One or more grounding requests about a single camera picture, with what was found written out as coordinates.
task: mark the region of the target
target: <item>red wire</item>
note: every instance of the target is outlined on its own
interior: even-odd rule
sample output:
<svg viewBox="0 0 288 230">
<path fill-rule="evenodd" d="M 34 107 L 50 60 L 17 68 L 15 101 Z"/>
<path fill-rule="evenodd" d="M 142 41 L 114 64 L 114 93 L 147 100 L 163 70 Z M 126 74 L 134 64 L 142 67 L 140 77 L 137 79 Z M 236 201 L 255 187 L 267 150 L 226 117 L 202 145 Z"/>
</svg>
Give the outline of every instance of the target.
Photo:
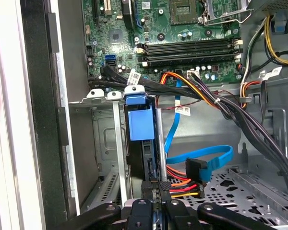
<svg viewBox="0 0 288 230">
<path fill-rule="evenodd" d="M 187 187 L 187 188 L 170 189 L 170 192 L 186 192 L 186 191 L 189 191 L 189 190 L 195 188 L 196 186 L 197 186 L 197 184 L 194 184 L 194 185 Z"/>
<path fill-rule="evenodd" d="M 178 180 L 181 180 L 181 181 L 186 181 L 187 178 L 182 178 L 182 177 L 179 177 L 179 176 L 176 176 L 174 175 L 173 173 L 171 173 L 169 170 L 168 170 L 168 174 L 170 174 L 172 177 L 178 179 Z"/>
</svg>

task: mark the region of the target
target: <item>chipset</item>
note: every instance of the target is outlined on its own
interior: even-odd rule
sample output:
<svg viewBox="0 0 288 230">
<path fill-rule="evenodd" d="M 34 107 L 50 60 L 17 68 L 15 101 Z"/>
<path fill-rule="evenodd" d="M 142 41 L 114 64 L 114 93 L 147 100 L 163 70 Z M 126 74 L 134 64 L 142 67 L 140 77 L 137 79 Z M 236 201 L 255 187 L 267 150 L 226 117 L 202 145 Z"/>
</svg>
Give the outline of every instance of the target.
<svg viewBox="0 0 288 230">
<path fill-rule="evenodd" d="M 119 44 L 123 43 L 123 31 L 121 29 L 109 30 L 109 43 L 110 44 Z"/>
<path fill-rule="evenodd" d="M 197 23 L 196 0 L 171 0 L 171 24 Z"/>
</svg>

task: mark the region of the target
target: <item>cable label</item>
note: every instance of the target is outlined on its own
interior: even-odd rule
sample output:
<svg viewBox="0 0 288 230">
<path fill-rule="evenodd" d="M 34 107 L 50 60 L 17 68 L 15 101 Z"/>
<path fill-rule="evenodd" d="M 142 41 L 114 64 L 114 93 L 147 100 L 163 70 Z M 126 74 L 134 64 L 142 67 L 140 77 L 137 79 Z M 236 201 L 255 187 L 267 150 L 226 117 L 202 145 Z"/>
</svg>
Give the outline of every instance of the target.
<svg viewBox="0 0 288 230">
<path fill-rule="evenodd" d="M 186 106 L 175 108 L 175 113 L 185 115 L 185 116 L 191 116 L 191 110 L 189 107 L 186 107 Z"/>
<path fill-rule="evenodd" d="M 141 74 L 132 69 L 129 74 L 127 85 L 137 85 L 139 83 Z"/>
</svg>

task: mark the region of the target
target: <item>black holder arm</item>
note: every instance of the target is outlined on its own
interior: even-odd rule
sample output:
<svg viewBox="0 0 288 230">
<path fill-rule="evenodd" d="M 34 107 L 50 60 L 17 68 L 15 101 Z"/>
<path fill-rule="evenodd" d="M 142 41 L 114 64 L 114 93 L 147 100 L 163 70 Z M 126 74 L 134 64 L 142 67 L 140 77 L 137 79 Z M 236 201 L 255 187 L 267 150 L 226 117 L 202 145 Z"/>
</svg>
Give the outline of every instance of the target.
<svg viewBox="0 0 288 230">
<path fill-rule="evenodd" d="M 120 211 L 120 207 L 116 204 L 102 204 L 64 222 L 53 230 L 102 230 L 120 220 Z"/>
<path fill-rule="evenodd" d="M 226 230 L 274 230 L 261 222 L 231 211 L 225 207 L 204 203 L 197 208 L 198 218 Z"/>
</svg>

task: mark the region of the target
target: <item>zip tie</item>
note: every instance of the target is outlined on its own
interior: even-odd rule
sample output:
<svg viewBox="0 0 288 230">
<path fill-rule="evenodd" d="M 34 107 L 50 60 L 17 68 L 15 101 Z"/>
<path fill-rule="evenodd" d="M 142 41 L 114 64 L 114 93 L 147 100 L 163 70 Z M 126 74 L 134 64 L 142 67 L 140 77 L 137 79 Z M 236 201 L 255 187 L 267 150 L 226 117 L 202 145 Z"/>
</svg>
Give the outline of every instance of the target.
<svg viewBox="0 0 288 230">
<path fill-rule="evenodd" d="M 216 104 L 216 103 L 218 103 L 218 102 L 220 102 L 220 101 L 221 101 L 221 99 L 217 98 L 217 99 L 215 100 L 214 104 Z"/>
</svg>

